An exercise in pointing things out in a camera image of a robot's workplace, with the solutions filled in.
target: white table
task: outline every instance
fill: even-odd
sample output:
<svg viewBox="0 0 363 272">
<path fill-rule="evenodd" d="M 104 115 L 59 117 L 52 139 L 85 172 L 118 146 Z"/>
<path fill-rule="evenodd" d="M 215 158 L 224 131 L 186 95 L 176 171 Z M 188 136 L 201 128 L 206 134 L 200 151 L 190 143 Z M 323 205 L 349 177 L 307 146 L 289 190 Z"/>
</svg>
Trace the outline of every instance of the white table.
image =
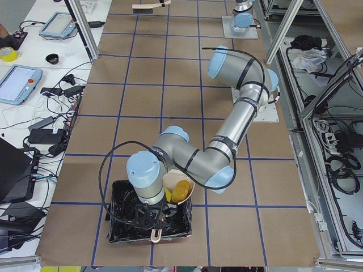
<svg viewBox="0 0 363 272">
<path fill-rule="evenodd" d="M 98 20 L 104 22 L 110 5 L 111 0 L 98 0 L 93 12 L 86 14 L 87 20 L 89 22 Z M 64 1 L 37 0 L 25 20 L 47 22 L 56 11 L 68 12 Z M 39 36 L 39 30 L 42 26 L 42 24 L 36 24 L 25 28 L 28 36 L 19 49 L 18 59 L 12 62 L 0 62 L 0 65 L 11 66 L 13 64 L 20 64 L 39 68 L 71 69 L 81 63 L 90 61 L 79 34 L 62 41 L 46 40 Z M 97 44 L 100 41 L 102 30 L 103 27 L 91 29 Z M 56 65 L 49 64 L 45 61 L 46 56 L 52 53 L 56 53 L 60 57 L 60 61 Z M 91 64 L 82 66 L 82 68 L 91 69 Z"/>
<path fill-rule="evenodd" d="M 111 2 L 112 0 L 97 0 L 96 6 L 92 13 L 86 14 L 87 20 L 89 22 L 97 20 L 104 22 L 108 15 Z M 46 22 L 56 11 L 67 12 L 66 5 L 63 1 L 53 2 L 50 0 L 37 0 L 25 20 Z M 0 61 L 0 78 L 2 78 L 9 68 L 14 64 L 38 67 L 43 71 L 41 80 L 22 105 L 14 106 L 0 103 L 0 128 L 5 128 L 8 127 L 8 125 L 32 119 L 34 111 L 36 111 L 36 117 L 47 118 L 48 116 L 56 116 L 56 114 L 52 114 L 47 110 L 47 98 L 40 94 L 40 90 L 43 87 L 53 87 L 70 69 L 90 61 L 79 34 L 77 34 L 76 37 L 64 41 L 47 41 L 38 35 L 41 26 L 37 26 L 39 27 L 31 26 L 26 28 L 28 36 L 20 47 L 18 59 L 8 63 Z M 103 28 L 92 29 L 92 34 L 94 35 L 94 39 L 97 44 L 101 38 L 102 30 Z M 51 65 L 45 61 L 45 57 L 51 53 L 57 53 L 59 55 L 60 61 L 58 64 Z M 71 73 L 74 74 L 74 76 L 77 78 L 87 80 L 90 70 L 91 64 L 89 63 L 73 70 Z M 82 81 L 77 79 L 76 82 L 84 84 Z M 61 86 L 62 88 L 71 87 L 70 84 L 65 82 L 62 82 Z M 57 109 L 57 104 L 54 102 L 50 102 L 49 106 L 55 112 L 60 110 Z M 4 134 L 3 139 L 7 140 L 17 148 L 22 148 L 23 139 L 29 135 L 28 126 L 30 126 L 30 124 L 31 122 L 8 129 L 1 129 L 0 133 Z M 46 128 L 51 128 L 52 126 L 62 128 L 62 120 L 57 120 L 53 125 L 49 125 Z M 34 145 L 34 147 L 37 147 L 42 153 L 47 153 L 49 146 Z M 44 168 L 55 172 L 59 164 L 59 162 L 56 161 L 61 159 L 62 154 L 54 159 L 42 158 L 40 161 L 43 163 L 54 163 L 46 164 L 46 166 L 40 164 L 40 166 L 44 166 Z M 38 171 L 38 173 L 48 175 L 47 171 L 41 169 Z M 33 206 L 40 207 L 44 203 L 47 187 L 48 185 L 46 180 L 38 181 L 35 185 L 33 198 L 30 199 L 28 203 Z M 47 201 L 45 202 L 45 207 L 50 205 L 55 187 L 56 185 L 54 183 L 49 183 L 49 193 Z M 43 225 L 44 222 L 45 218 L 40 221 L 38 226 Z M 38 243 L 38 239 L 26 242 L 18 250 L 13 249 L 10 252 L 0 254 L 0 258 L 34 256 Z"/>
</svg>

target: tablet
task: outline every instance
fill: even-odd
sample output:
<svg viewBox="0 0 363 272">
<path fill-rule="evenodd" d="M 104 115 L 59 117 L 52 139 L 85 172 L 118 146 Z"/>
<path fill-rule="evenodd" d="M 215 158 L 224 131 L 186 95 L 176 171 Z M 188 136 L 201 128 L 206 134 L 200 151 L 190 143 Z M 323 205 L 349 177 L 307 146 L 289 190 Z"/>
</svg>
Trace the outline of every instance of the tablet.
<svg viewBox="0 0 363 272">
<path fill-rule="evenodd" d="M 43 71 L 40 68 L 13 65 L 0 80 L 0 102 L 19 105 L 38 84 Z"/>
<path fill-rule="evenodd" d="M 65 39 L 75 29 L 75 24 L 69 13 L 57 11 L 50 17 L 39 31 L 39 35 L 55 39 Z"/>
</svg>

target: black laptop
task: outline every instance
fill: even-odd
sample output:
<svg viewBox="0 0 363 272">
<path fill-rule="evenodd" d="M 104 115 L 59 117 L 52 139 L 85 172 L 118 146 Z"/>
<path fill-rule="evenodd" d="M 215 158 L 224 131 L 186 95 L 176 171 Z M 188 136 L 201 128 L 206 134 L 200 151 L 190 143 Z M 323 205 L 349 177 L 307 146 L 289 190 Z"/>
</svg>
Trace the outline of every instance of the black laptop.
<svg viewBox="0 0 363 272">
<path fill-rule="evenodd" d="M 0 138 L 0 203 L 21 202 L 33 196 L 39 152 L 17 149 Z"/>
</svg>

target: white cloth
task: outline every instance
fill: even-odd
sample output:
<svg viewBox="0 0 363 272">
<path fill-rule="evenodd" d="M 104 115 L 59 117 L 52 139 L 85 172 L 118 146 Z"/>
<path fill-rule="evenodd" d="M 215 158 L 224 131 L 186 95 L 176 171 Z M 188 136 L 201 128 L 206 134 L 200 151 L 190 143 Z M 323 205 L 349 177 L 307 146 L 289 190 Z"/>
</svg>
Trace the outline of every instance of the white cloth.
<svg viewBox="0 0 363 272">
<path fill-rule="evenodd" d="M 321 70 L 322 66 L 320 64 L 326 59 L 325 51 L 312 49 L 301 52 L 291 64 L 294 69 L 306 70 L 308 73 L 312 73 Z"/>
</svg>

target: light blue joint cap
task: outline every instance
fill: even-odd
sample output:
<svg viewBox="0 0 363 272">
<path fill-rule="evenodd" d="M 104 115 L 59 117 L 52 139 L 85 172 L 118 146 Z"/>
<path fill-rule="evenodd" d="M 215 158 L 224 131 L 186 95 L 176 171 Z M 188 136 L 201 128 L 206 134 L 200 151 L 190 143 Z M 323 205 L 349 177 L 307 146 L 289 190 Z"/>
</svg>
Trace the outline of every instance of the light blue joint cap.
<svg viewBox="0 0 363 272">
<path fill-rule="evenodd" d="M 205 186 L 209 187 L 222 187 L 228 182 L 231 181 L 233 177 L 233 169 L 228 165 L 225 168 L 222 168 L 217 173 L 215 173 L 212 177 L 209 178 L 209 180 L 206 181 L 204 184 Z M 220 190 L 212 190 L 217 194 L 222 194 L 225 191 L 226 188 L 220 189 Z"/>
<path fill-rule="evenodd" d="M 209 61 L 209 65 L 208 65 L 208 69 L 206 71 L 207 75 L 210 78 L 215 78 L 218 73 L 220 72 L 223 63 L 225 63 L 226 57 L 227 57 L 227 50 L 223 50 L 224 49 L 228 49 L 228 47 L 220 45 L 218 46 L 218 48 L 221 49 L 217 49 L 212 58 Z"/>
<path fill-rule="evenodd" d="M 271 85 L 272 85 L 271 92 L 274 92 L 276 90 L 276 88 L 277 88 L 277 85 L 278 85 L 278 76 L 271 69 L 267 69 L 267 71 L 270 74 L 270 78 L 271 78 Z"/>
<path fill-rule="evenodd" d="M 171 134 L 179 135 L 182 138 L 184 138 L 184 140 L 187 143 L 189 143 L 189 135 L 188 135 L 188 133 L 186 133 L 182 128 L 180 128 L 178 126 L 169 126 L 166 130 L 164 130 L 163 132 L 161 132 L 160 135 L 165 134 L 165 133 L 171 133 Z"/>
<path fill-rule="evenodd" d="M 159 176 L 160 164 L 153 153 L 140 151 L 128 159 L 126 171 L 134 187 L 145 188 L 150 186 Z"/>
<path fill-rule="evenodd" d="M 234 23 L 239 28 L 247 28 L 252 24 L 254 17 L 248 12 L 240 13 L 234 19 Z"/>
</svg>

